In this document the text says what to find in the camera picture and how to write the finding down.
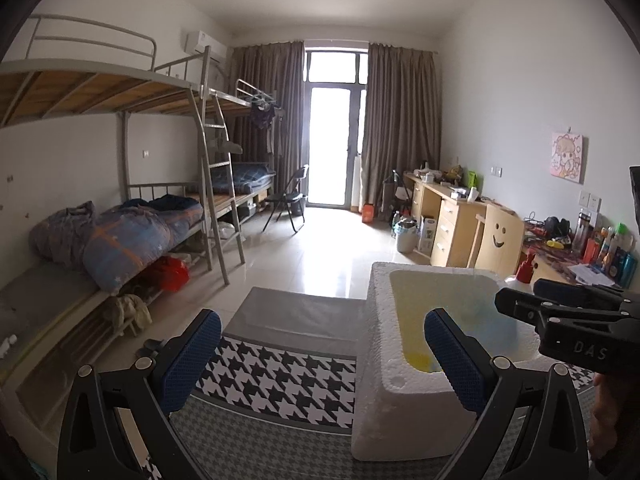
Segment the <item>right hand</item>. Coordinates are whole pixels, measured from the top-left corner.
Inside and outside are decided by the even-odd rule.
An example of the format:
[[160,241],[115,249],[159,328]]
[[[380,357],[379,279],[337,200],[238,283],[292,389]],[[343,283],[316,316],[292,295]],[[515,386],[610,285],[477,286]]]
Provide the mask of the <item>right hand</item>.
[[639,478],[639,381],[594,375],[589,454],[605,479]]

